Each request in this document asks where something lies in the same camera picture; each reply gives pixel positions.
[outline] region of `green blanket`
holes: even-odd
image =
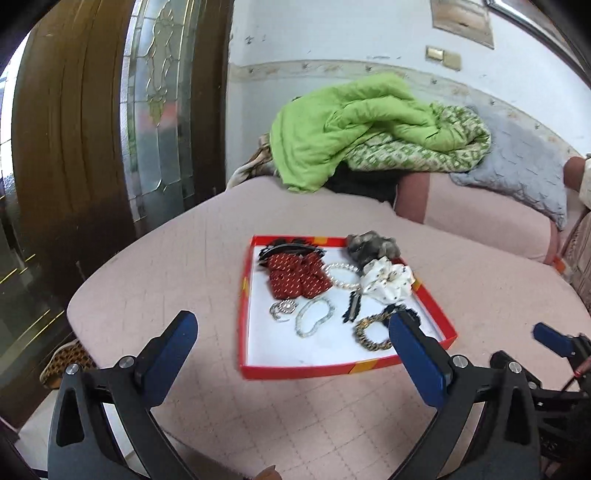
[[[439,119],[462,128],[470,143],[443,153],[380,133],[349,151],[343,161],[351,170],[363,171],[396,169],[450,173],[476,167],[491,147],[491,135],[480,117],[466,107],[440,105]]]
[[[380,133],[438,152],[468,145],[473,139],[442,119],[440,110],[415,100],[393,73],[327,87],[279,112],[271,127],[273,159],[290,190],[313,192],[348,152]]]

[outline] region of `pink table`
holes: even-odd
[[[68,318],[95,361],[109,367],[137,355],[179,310],[194,312],[196,346],[164,404],[153,410],[163,429],[245,475],[276,464],[284,480],[385,479],[433,415],[402,366],[245,381],[236,365],[238,298],[251,237],[370,229],[396,237],[454,324],[459,338],[450,353],[487,365],[492,352],[504,349],[547,387],[568,378],[567,363],[534,342],[531,329],[543,320],[576,334],[591,323],[551,267],[398,218],[387,204],[327,191],[292,194],[268,178],[215,197],[119,253],[82,285]]]

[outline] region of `hair clip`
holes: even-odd
[[[285,238],[278,238],[261,250],[261,253],[259,253],[259,263],[265,265],[269,257],[275,254],[307,255],[311,253],[316,253],[318,256],[323,257],[326,251],[323,248],[307,243],[303,238],[294,238],[291,241],[287,241]]]

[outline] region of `red bow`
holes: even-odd
[[[332,283],[322,271],[318,254],[304,258],[294,254],[275,254],[269,257],[271,292],[277,300],[296,299],[303,295],[313,299],[328,290]]]

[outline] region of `floor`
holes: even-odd
[[[47,442],[56,398],[57,391],[52,391],[19,432],[20,439],[17,441],[16,447],[32,468],[47,470]],[[109,417],[111,429],[115,434],[121,452],[127,460],[127,464],[131,469],[147,476],[148,474],[144,470],[131,446],[131,442],[125,434],[115,407],[113,405],[105,405],[105,409]],[[242,480],[241,475],[226,470],[216,462],[204,457],[170,436],[168,436],[168,439],[199,480]]]

